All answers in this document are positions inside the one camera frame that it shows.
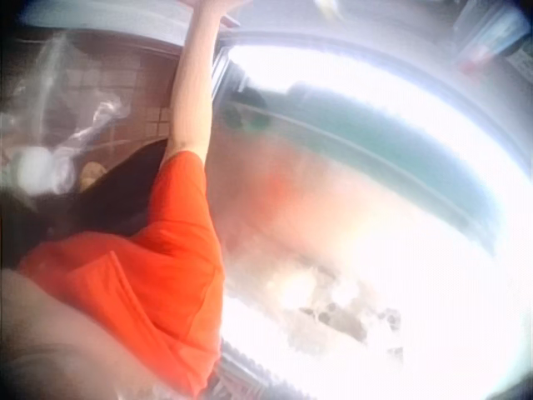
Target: person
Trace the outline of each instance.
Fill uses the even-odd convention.
[[[42,353],[54,354],[57,345],[65,344],[73,360],[79,352],[91,358],[71,364],[92,370],[88,375],[95,380],[102,374],[87,366],[92,362],[102,364],[102,371],[123,387],[160,382],[197,396],[207,385],[220,356],[225,277],[204,173],[212,124],[212,56],[222,16],[243,3],[199,0],[194,6],[172,88],[172,132],[152,187],[148,224],[133,237],[81,232],[42,243],[22,259],[18,272],[2,273],[7,274],[3,284],[19,287],[6,297],[2,293],[12,304],[4,310],[7,327],[2,329],[13,333],[4,341],[12,365],[28,348],[44,346]],[[22,282],[19,273],[32,282]],[[21,328],[28,326],[30,332]],[[141,384],[144,380],[150,383]]]

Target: dark hair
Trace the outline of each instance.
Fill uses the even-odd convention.
[[[90,357],[66,345],[31,347],[0,367],[2,399],[114,400],[109,377]]]

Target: brown tile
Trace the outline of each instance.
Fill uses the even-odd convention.
[[[162,108],[161,116],[159,117],[159,120],[162,123],[170,121],[170,110],[168,108]]]
[[[159,115],[161,113],[161,109],[157,107],[149,107],[146,110],[146,120],[150,122],[157,122],[159,121]]]
[[[80,166],[83,168],[85,164],[90,161],[102,164],[105,168],[108,168],[111,162],[111,153],[109,147],[102,147],[94,149],[80,157]]]
[[[110,127],[100,132],[91,142],[92,146],[98,146],[104,143],[109,143],[112,140],[112,130],[114,127]]]
[[[114,69],[138,69],[141,66],[141,60],[136,54],[117,54],[106,55],[103,63],[107,68]]]
[[[132,104],[134,95],[133,89],[115,89],[114,92],[120,97],[122,105],[129,107]]]
[[[145,88],[147,85],[147,73],[137,72],[136,86],[139,88]]]
[[[144,142],[142,142],[142,146],[143,146],[143,147],[144,147],[144,146],[147,146],[148,144],[152,144],[152,143],[154,143],[154,142],[158,142],[159,140],[161,140],[161,139],[159,139],[159,138],[147,139],[147,140],[145,140]]]
[[[147,122],[145,127],[145,138],[153,138],[157,136],[157,123],[156,122]]]
[[[115,140],[137,140],[144,138],[144,123],[127,123],[115,127]]]
[[[96,87],[100,83],[100,71],[89,69],[83,74],[82,86]]]
[[[166,122],[160,123],[157,128],[157,135],[159,137],[167,138],[169,134],[170,134],[170,124]]]
[[[68,69],[66,71],[67,85],[71,88],[79,88],[82,84],[83,71],[79,69]]]
[[[127,88],[134,88],[137,83],[137,72],[122,71],[119,82],[120,82],[120,86],[124,86]]]
[[[106,70],[102,73],[102,85],[104,87],[119,86],[120,71]]]

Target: car window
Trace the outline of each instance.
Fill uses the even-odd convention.
[[[310,376],[331,364],[324,379],[339,385],[349,379],[340,370],[363,365],[362,376],[393,382],[416,325],[406,331],[406,315],[420,306],[410,290],[428,297],[417,318],[441,326],[430,308],[458,304],[436,305],[430,293],[463,271],[462,298],[474,279],[463,267],[490,262],[494,199],[467,163],[386,102],[253,55],[229,57],[207,159],[227,270],[222,336],[297,387],[310,384],[298,386],[296,364]]]

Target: red object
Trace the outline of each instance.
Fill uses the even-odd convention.
[[[196,396],[219,358],[224,272],[200,158],[159,172],[150,220],[130,239],[85,232],[21,264],[45,291],[99,321],[164,381]]]

